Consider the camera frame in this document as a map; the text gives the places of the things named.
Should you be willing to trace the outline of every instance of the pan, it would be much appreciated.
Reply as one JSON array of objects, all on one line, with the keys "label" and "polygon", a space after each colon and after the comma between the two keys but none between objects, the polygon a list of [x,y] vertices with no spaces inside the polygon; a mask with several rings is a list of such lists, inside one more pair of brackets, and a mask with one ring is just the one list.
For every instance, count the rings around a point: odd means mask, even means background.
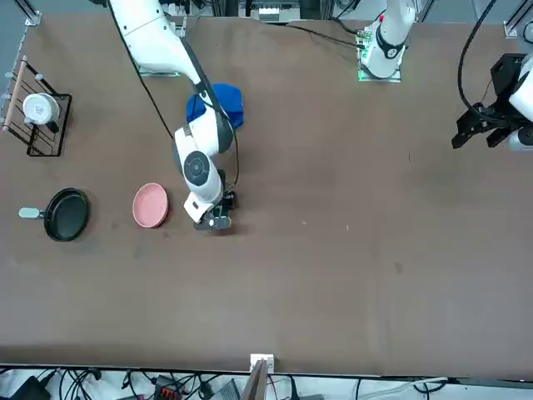
[{"label": "pan", "polygon": [[80,236],[89,220],[87,195],[73,187],[56,193],[46,210],[23,207],[18,216],[26,219],[43,219],[47,235],[58,242],[70,242]]}]

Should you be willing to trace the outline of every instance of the pink plate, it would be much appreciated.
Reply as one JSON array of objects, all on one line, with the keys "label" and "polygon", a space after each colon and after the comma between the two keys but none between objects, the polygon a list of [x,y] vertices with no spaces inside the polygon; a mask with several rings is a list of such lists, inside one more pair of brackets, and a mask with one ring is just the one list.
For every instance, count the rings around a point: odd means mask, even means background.
[{"label": "pink plate", "polygon": [[147,183],[133,199],[133,217],[143,228],[161,225],[168,213],[167,192],[158,183]]}]

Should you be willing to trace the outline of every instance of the black cable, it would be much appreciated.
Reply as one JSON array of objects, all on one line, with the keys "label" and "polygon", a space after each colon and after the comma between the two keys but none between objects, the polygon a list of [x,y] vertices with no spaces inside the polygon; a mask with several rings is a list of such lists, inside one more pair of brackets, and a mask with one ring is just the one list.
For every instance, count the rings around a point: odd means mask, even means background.
[{"label": "black cable", "polygon": [[154,109],[156,110],[157,115],[159,116],[159,119],[161,119],[161,123],[163,124],[163,127],[165,127],[165,129],[167,130],[168,136],[170,137],[171,140],[174,140],[174,137],[172,136],[170,129],[168,129],[167,123],[165,122],[165,119],[163,118],[161,114],[161,111],[159,111],[159,107],[156,105],[156,101],[153,99],[153,96],[150,93],[150,90],[148,90],[147,85],[142,80],[142,76],[139,73],[139,70],[137,69],[137,65],[135,64],[135,61],[133,60],[133,56],[130,53],[130,49],[128,48],[126,41],[124,40],[124,37],[122,36],[122,33],[120,32],[120,27],[118,26],[117,18],[115,17],[115,12],[113,11],[113,6],[111,5],[111,0],[108,0],[107,4],[109,5],[109,10],[111,11],[111,16],[113,18],[113,21],[115,22],[115,28],[117,29],[118,36],[120,36],[120,40],[122,41],[122,44],[124,45],[124,48],[126,49],[127,56],[132,62],[133,68],[135,69],[135,73],[137,74],[137,77],[139,78],[139,81],[141,82],[142,87],[144,88],[148,97],[150,98],[150,101],[152,102],[152,105]]},{"label": "black cable", "polygon": [[357,387],[356,387],[356,400],[359,398],[359,388],[361,387],[361,379],[357,381]]},{"label": "black cable", "polygon": [[522,38],[524,39],[524,42],[533,44],[533,41],[526,38],[526,29],[530,26],[530,24],[533,23],[533,21],[529,21],[526,25],[524,25],[524,30],[522,31]]},{"label": "black cable", "polygon": [[37,378],[37,380],[39,380],[39,378],[44,375],[47,371],[50,371],[50,368],[49,369],[45,369],[44,371],[42,371],[41,373],[39,373],[35,378]]},{"label": "black cable", "polygon": [[333,37],[333,36],[327,36],[324,33],[313,31],[312,29],[307,29],[306,27],[297,27],[295,25],[285,25],[285,26],[287,28],[293,28],[293,29],[298,29],[298,30],[303,31],[303,32],[312,33],[313,35],[320,36],[321,38],[325,38],[325,39],[331,40],[331,41],[336,42],[336,43],[345,44],[345,45],[351,46],[353,48],[360,48],[361,50],[364,50],[364,48],[365,48],[362,44],[357,44],[357,43],[353,43],[353,42],[347,42],[346,40],[337,39],[336,37]]},{"label": "black cable", "polygon": [[494,7],[494,4],[497,1],[498,0],[491,0],[491,2],[489,2],[489,4],[485,8],[485,11],[481,14],[480,18],[477,20],[476,25],[474,26],[474,29],[472,29],[472,32],[471,32],[470,36],[468,37],[468,39],[466,39],[465,46],[463,47],[463,50],[461,52],[461,57],[459,58],[459,67],[457,68],[457,88],[459,89],[459,96],[461,97],[462,102],[466,105],[466,107],[472,113],[477,115],[483,121],[487,121],[489,123],[494,123],[494,124],[497,124],[497,125],[500,126],[505,120],[503,120],[501,118],[490,117],[490,116],[484,114],[483,112],[481,112],[480,110],[477,110],[476,108],[474,108],[468,102],[468,100],[466,99],[465,93],[463,91],[463,83],[462,83],[462,80],[463,80],[463,65],[465,63],[466,52],[468,51],[468,48],[470,47],[470,45],[472,43],[472,40],[474,40],[474,37],[476,36],[477,31],[480,29],[481,24],[485,20],[487,14],[491,11],[491,9]]},{"label": "black cable", "polygon": [[65,375],[67,375],[67,370],[65,370],[59,380],[59,400],[63,400],[63,381],[65,380]]},{"label": "black cable", "polygon": [[427,388],[427,385],[424,383],[424,389],[426,390],[426,400],[430,400],[430,391]]},{"label": "black cable", "polygon": [[[209,379],[207,379],[206,381],[203,381],[204,384],[207,384],[209,383],[210,381],[212,381],[213,379],[215,378],[218,378],[220,377],[221,374],[218,373],[217,375],[215,375],[214,377],[210,377]],[[189,398],[191,398],[192,396],[195,395],[196,392],[198,392],[198,390],[200,390],[200,386],[202,385],[202,381],[200,381],[200,384],[198,385],[198,387],[196,389],[194,389],[191,394],[189,394],[187,397],[185,397],[183,400],[188,400]]]},{"label": "black cable", "polygon": [[377,17],[374,19],[374,22],[377,21],[377,19],[386,11],[386,9],[384,9],[382,12],[380,12],[379,14],[377,14]]},{"label": "black cable", "polygon": [[485,100],[486,94],[489,92],[489,88],[491,87],[492,78],[489,81],[489,83],[486,85],[485,93],[483,94],[483,97],[481,98],[480,103],[483,103],[483,100]]},{"label": "black cable", "polygon": [[418,393],[421,393],[421,394],[429,394],[429,393],[438,392],[438,391],[441,390],[444,386],[446,386],[446,382],[441,383],[439,386],[437,386],[437,387],[433,387],[433,388],[431,388],[431,389],[429,389],[425,383],[424,383],[424,390],[419,389],[416,385],[413,385],[413,388],[414,388]]},{"label": "black cable", "polygon": [[274,397],[276,398],[276,400],[279,400],[279,398],[277,397],[276,385],[274,384],[274,381],[272,380],[272,376],[268,375],[268,379],[270,379],[270,383],[272,385],[272,390],[274,391]]},{"label": "black cable", "polygon": [[[46,371],[50,371],[50,369],[45,369],[43,372],[41,372],[39,374],[39,376],[37,377],[37,380],[46,372]],[[53,376],[56,374],[57,372],[57,369],[53,369],[46,377],[44,377],[42,379],[42,381],[40,381],[42,387],[46,387],[49,383],[50,383],[50,380],[53,378]]]},{"label": "black cable", "polygon": [[346,11],[348,11],[348,9],[350,7],[353,7],[352,11],[354,11],[357,8],[357,6],[359,5],[360,2],[361,2],[361,0],[352,0],[351,2],[348,3],[348,5],[346,7],[344,7],[344,9],[341,11],[341,13],[339,15],[337,15],[336,17],[337,18],[342,17],[342,15],[344,15],[344,13]]},{"label": "black cable", "polygon": [[141,374],[144,375],[146,377],[146,379],[148,379],[152,385],[156,384],[156,382],[157,382],[157,378],[156,377],[149,377],[147,375],[147,373],[144,372],[144,371],[141,371]]},{"label": "black cable", "polygon": [[[215,110],[215,108],[214,108],[211,104],[207,103],[207,102],[202,98],[202,96],[195,95],[195,97],[194,97],[194,101],[193,101],[193,104],[192,104],[192,110],[193,110],[193,112],[194,112],[194,107],[196,106],[196,99],[197,99],[197,97],[200,98],[200,100],[202,100],[202,103],[204,104],[204,106],[209,107],[209,108],[212,108],[213,110]],[[227,116],[227,114],[226,114],[225,112],[222,112],[222,116],[227,120],[227,122],[228,122],[230,125],[232,125],[232,120]],[[241,171],[241,166],[240,166],[240,163],[239,163],[239,141],[238,141],[238,139],[237,139],[237,132],[235,131],[235,129],[232,129],[232,131],[233,131],[233,138],[235,139],[235,159],[236,159],[236,164],[237,164],[237,166],[236,166],[236,169],[237,169],[237,170],[235,171],[235,178],[234,178],[234,180],[233,180],[233,186],[230,187],[230,188],[228,189],[228,191],[231,191],[231,190],[235,189],[235,186],[236,186],[237,183],[239,182],[239,174],[240,174],[240,171]]]},{"label": "black cable", "polygon": [[[74,371],[74,374],[76,375],[77,378],[79,378],[79,376],[77,375],[77,372],[76,372],[76,371]],[[85,388],[83,387],[83,382],[85,382],[85,379],[87,379],[87,377],[88,377],[89,375],[90,375],[90,372],[87,371],[87,373],[85,374],[85,377],[80,378],[79,385],[78,385],[78,391],[79,391],[80,388],[82,389],[83,398],[84,398],[85,400],[92,400],[91,396],[89,396],[89,393],[87,393],[87,391],[86,391]]]},{"label": "black cable", "polygon": [[298,396],[298,389],[296,388],[296,381],[292,375],[289,375],[288,377],[291,379],[291,400],[300,400],[300,396]]},{"label": "black cable", "polygon": [[126,372],[126,376],[127,376],[127,384],[132,390],[133,397],[136,398],[136,399],[139,399],[138,395],[135,393],[135,389],[133,388],[132,372],[131,371]]},{"label": "black cable", "polygon": [[352,35],[357,35],[361,29],[350,29],[347,27],[342,20],[340,20],[338,17],[330,17],[330,20],[335,21],[339,25],[341,25],[341,28],[347,31],[348,33],[351,33]]},{"label": "black cable", "polygon": [[79,398],[78,394],[79,394],[79,391],[80,391],[80,388],[82,389],[82,393],[83,393],[83,396],[86,400],[89,400],[91,397],[88,396],[87,392],[85,392],[85,389],[82,387],[83,385],[83,381],[85,381],[85,379],[87,379],[87,377],[91,374],[90,371],[83,371],[80,375],[77,374],[76,371],[70,371],[70,370],[67,370],[68,372],[68,375],[70,376],[70,378],[72,379],[72,383],[71,385],[68,387],[68,390],[67,390],[67,393],[65,394],[65,398],[68,398],[68,394],[71,393],[71,400],[74,400],[74,395],[76,395],[76,398]]}]

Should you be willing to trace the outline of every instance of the metal bracket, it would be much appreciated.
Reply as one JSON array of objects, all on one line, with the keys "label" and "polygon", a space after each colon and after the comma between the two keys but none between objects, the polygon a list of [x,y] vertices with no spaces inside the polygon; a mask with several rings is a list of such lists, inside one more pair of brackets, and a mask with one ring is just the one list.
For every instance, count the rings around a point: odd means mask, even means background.
[{"label": "metal bracket", "polygon": [[250,371],[256,366],[258,361],[265,360],[269,374],[274,373],[274,354],[250,354]]},{"label": "metal bracket", "polygon": [[26,18],[26,22],[24,23],[24,25],[26,25],[27,27],[38,27],[41,23],[41,17],[42,12],[36,11],[35,17]]},{"label": "metal bracket", "polygon": [[512,14],[503,22],[506,38],[518,38],[516,28],[524,21],[533,9],[533,0],[522,0]]},{"label": "metal bracket", "polygon": [[511,28],[507,24],[507,21],[503,22],[503,32],[506,35],[506,39],[516,39],[516,38],[518,38],[518,33],[516,32],[516,28],[515,27]]}]

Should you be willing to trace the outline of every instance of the blue towel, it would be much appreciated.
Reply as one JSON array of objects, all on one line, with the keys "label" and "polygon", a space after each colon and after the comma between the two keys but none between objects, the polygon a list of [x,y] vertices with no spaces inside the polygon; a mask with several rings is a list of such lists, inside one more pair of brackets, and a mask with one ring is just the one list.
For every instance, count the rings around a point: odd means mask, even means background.
[{"label": "blue towel", "polygon": [[[242,95],[238,87],[233,87],[226,83],[214,83],[213,91],[217,96],[218,102],[230,118],[233,129],[237,129],[244,123],[242,111]],[[200,117],[206,111],[206,106],[202,100],[195,94],[187,102],[187,122]]]}]

